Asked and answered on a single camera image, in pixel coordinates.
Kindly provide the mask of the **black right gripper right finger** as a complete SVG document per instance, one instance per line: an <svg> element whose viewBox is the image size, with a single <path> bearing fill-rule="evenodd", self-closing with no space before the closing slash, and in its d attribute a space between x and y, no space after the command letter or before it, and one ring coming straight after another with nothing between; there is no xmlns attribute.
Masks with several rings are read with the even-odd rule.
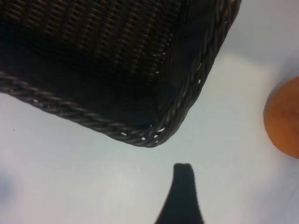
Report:
<svg viewBox="0 0 299 224"><path fill-rule="evenodd" d="M193 168L189 163L180 163L179 166L183 177L182 224L204 224L197 197Z"/></svg>

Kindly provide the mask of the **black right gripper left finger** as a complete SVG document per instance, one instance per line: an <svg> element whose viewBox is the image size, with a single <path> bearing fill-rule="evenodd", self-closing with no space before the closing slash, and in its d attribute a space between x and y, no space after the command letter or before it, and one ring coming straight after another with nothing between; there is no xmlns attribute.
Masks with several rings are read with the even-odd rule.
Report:
<svg viewBox="0 0 299 224"><path fill-rule="evenodd" d="M155 221L156 224L177 224L180 220L180 207L184 189L183 171L185 165L176 163L173 167L173 179L167 198Z"/></svg>

